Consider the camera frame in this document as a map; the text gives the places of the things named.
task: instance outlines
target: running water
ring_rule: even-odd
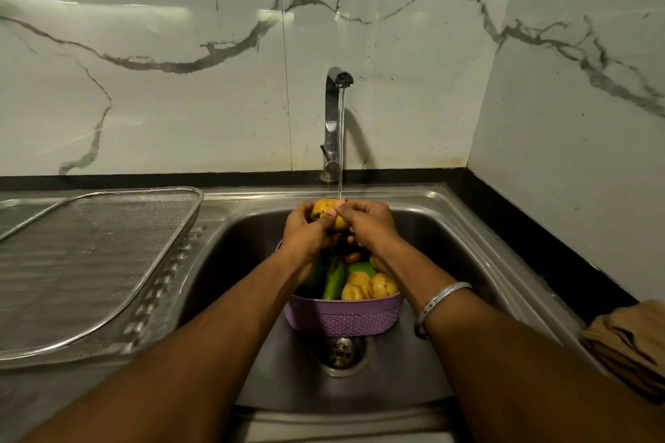
[[[342,88],[342,105],[339,107],[339,126],[337,133],[339,137],[339,181],[337,183],[337,198],[342,199],[342,177],[344,176],[344,95],[346,88]]]

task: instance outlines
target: forearm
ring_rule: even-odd
[[[454,282],[411,246],[382,257],[417,313]],[[468,290],[436,305],[425,329],[479,443],[665,441],[659,410]]]
[[[300,268],[297,254],[273,254],[193,321],[25,441],[214,440]]]

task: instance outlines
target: chrome faucet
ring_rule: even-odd
[[[344,148],[340,145],[340,133],[344,127],[340,128],[340,109],[339,109],[339,90],[348,88],[353,84],[353,76],[340,69],[332,67],[326,77],[326,133],[321,145],[323,151],[323,171],[321,172],[321,181],[332,184],[339,181],[342,167],[340,165],[340,152]]]

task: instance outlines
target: kitchen towel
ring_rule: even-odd
[[[665,403],[665,305],[651,299],[597,317],[580,342],[655,405]]]

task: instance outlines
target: bracelet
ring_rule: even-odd
[[[418,338],[422,338],[424,340],[427,339],[427,333],[425,333],[425,330],[422,327],[422,323],[425,321],[425,317],[428,316],[428,314],[432,311],[432,309],[436,306],[436,304],[446,296],[450,296],[451,294],[453,294],[458,289],[464,289],[464,288],[471,289],[471,284],[468,282],[455,282],[450,284],[449,286],[444,287],[441,291],[439,291],[439,293],[435,297],[430,299],[429,303],[425,305],[425,308],[423,308],[422,312],[420,312],[420,315],[418,316],[418,319],[414,324],[414,332]]]

